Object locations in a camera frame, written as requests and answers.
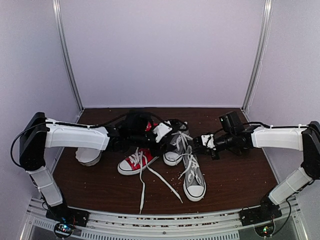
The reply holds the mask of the grey sneaker with laces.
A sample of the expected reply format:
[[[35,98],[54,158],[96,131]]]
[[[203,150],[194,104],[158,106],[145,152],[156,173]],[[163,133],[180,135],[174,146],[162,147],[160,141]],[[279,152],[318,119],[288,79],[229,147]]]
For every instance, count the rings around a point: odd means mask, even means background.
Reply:
[[[188,123],[180,124],[182,130],[171,134],[170,149],[163,154],[163,161],[168,166],[176,166],[183,158],[183,154],[188,148],[189,142],[193,140],[190,136]]]

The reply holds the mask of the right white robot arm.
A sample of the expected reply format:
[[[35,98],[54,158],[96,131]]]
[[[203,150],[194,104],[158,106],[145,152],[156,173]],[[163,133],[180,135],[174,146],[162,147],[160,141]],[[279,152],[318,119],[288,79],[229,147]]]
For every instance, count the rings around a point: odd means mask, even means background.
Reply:
[[[195,149],[219,159],[219,152],[230,149],[280,148],[303,153],[303,161],[284,181],[273,188],[260,202],[256,210],[259,220],[268,220],[279,205],[298,193],[309,183],[320,178],[320,124],[273,126],[262,122],[241,122],[235,111],[219,117],[222,135],[206,133],[194,139]]]

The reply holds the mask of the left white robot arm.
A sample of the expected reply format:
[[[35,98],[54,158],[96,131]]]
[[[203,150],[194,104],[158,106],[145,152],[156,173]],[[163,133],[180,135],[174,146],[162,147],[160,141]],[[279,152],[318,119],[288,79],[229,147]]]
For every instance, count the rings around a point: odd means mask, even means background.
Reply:
[[[131,147],[147,148],[156,155],[164,151],[174,126],[168,120],[154,125],[154,117],[151,112],[131,111],[118,116],[116,125],[110,121],[86,125],[57,121],[37,112],[14,139],[19,142],[19,161],[15,165],[34,180],[53,215],[67,222],[72,218],[72,211],[46,167],[45,150],[78,148],[91,160],[97,159],[103,151],[125,152]]]

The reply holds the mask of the back red sneaker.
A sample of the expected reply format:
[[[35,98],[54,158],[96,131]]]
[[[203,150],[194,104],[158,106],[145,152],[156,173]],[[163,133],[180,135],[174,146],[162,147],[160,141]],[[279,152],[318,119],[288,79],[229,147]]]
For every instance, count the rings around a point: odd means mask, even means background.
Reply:
[[[153,123],[153,124],[151,124],[150,122],[147,124],[147,126],[146,126],[146,131],[148,132],[148,131],[151,131],[153,128],[155,128],[156,126],[158,126],[159,124],[158,123]]]

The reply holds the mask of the white fluted bowl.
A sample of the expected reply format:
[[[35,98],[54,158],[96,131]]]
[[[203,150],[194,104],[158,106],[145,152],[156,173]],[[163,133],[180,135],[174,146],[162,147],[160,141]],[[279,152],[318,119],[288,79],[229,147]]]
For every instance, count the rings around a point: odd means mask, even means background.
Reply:
[[[79,147],[75,152],[75,158],[85,167],[91,167],[97,164],[101,159],[102,152],[93,148]]]

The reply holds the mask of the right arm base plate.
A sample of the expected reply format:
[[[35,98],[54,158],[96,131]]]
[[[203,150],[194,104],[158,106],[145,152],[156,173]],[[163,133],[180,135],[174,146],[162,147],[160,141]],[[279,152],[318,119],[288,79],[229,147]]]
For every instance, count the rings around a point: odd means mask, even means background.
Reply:
[[[261,205],[253,208],[245,207],[239,212],[242,226],[271,221],[272,219],[279,218],[281,216],[282,212],[278,206],[267,207],[265,205]]]

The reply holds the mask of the front aluminium rail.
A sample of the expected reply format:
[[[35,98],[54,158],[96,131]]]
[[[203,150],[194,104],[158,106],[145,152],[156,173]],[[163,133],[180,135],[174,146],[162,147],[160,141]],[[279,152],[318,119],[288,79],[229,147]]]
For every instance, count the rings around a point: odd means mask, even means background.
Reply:
[[[144,215],[89,210],[86,226],[76,226],[70,240],[263,240],[265,226],[273,240],[309,239],[295,198],[280,206],[282,216],[243,225],[240,209],[190,214]]]

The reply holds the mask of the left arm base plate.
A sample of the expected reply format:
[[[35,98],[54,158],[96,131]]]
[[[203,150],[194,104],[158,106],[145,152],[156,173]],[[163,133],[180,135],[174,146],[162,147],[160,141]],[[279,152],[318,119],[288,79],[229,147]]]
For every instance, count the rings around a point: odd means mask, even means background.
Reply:
[[[47,210],[45,217],[77,227],[86,227],[90,213],[85,210],[67,208],[65,210]]]

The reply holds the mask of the right aluminium frame post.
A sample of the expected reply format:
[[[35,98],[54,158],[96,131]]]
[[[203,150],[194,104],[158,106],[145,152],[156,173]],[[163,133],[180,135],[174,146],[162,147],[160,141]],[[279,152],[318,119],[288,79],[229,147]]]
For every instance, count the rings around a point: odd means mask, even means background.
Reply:
[[[263,55],[267,47],[270,32],[273,3],[273,0],[264,1],[263,16],[261,21],[256,54],[253,62],[252,71],[250,74],[249,84],[242,105],[242,110],[245,114],[248,114],[250,112],[250,106],[252,105],[254,95],[258,86],[260,72],[262,70]]]

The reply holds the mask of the aluminium frame post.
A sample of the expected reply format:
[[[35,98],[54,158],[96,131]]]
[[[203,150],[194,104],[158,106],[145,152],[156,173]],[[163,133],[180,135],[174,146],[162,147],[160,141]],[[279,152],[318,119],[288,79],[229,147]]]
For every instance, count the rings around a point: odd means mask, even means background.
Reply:
[[[62,12],[61,12],[61,3],[59,0],[53,0],[52,1],[52,6],[53,6],[53,13],[56,21],[56,26],[57,26],[57,31],[59,35],[59,40],[60,40],[60,46],[62,50],[62,57],[63,57],[63,62],[64,66],[66,69],[68,81],[71,87],[71,91],[73,94],[73,97],[75,99],[77,108],[80,112],[84,110],[83,103],[81,101],[80,93],[76,84],[73,68],[72,68],[72,63],[68,51],[68,46],[67,46],[67,39],[64,31],[64,26],[63,26],[63,18],[62,18]]]
[[[260,72],[262,70],[263,55],[267,47],[270,32],[273,3],[273,0],[264,1],[263,16],[261,21],[256,54],[253,62],[252,71],[250,74],[249,84],[242,105],[242,110],[245,114],[248,114],[250,112],[250,106],[252,105],[254,95],[258,86]]]

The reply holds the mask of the left aluminium frame post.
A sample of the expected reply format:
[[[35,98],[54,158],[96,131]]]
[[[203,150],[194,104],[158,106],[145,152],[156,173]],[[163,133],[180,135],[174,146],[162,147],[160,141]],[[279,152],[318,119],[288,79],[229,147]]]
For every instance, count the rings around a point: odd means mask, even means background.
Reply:
[[[53,0],[52,1],[52,6],[53,6],[53,13],[56,21],[56,26],[57,26],[57,31],[59,35],[59,40],[60,40],[60,46],[62,50],[62,57],[63,57],[63,62],[64,66],[66,69],[68,81],[71,87],[71,91],[73,94],[73,97],[75,99],[77,108],[80,112],[84,110],[83,103],[81,101],[80,93],[76,84],[73,68],[72,68],[72,63],[68,51],[68,46],[67,46],[67,39],[64,31],[64,26],[63,26],[63,18],[62,18],[62,12],[61,12],[61,3],[59,0]]]

